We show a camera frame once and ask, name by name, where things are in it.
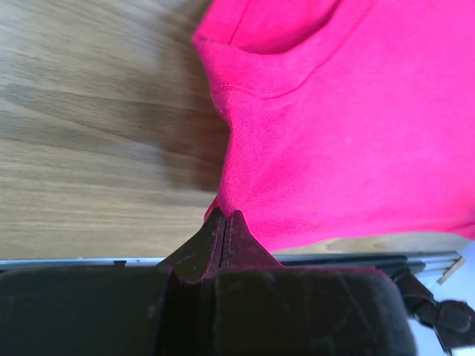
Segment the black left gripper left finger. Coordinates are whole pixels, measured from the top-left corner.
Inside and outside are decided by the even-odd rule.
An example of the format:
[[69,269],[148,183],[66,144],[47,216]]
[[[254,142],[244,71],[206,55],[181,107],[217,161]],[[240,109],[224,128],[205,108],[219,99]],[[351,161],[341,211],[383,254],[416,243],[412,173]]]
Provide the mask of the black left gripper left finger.
[[191,264],[209,267],[225,217],[214,210],[166,263],[153,259],[42,259],[1,263],[3,355],[152,355],[166,290]]

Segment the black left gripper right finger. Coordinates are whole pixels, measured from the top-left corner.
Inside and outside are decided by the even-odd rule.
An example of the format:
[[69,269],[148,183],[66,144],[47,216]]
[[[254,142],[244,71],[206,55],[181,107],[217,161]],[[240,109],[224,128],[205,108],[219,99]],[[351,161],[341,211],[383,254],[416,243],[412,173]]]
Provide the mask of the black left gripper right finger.
[[285,268],[242,213],[218,272],[220,355],[415,355],[395,283],[374,268]]

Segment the pink t shirt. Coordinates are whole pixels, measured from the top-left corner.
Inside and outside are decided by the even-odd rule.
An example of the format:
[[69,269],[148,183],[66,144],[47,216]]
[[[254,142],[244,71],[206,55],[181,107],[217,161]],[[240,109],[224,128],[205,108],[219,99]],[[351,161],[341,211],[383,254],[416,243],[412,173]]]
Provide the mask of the pink t shirt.
[[214,1],[192,43],[230,128],[212,207],[265,248],[474,238],[472,1]]

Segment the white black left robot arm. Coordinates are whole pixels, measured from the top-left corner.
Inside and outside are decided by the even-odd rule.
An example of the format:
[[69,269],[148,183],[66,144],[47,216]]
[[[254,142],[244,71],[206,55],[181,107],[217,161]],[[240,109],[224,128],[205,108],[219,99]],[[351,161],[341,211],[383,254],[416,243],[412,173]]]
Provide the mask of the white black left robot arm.
[[214,210],[160,262],[4,261],[3,355],[415,355],[410,320],[450,355],[474,310],[438,301],[404,255],[273,257]]

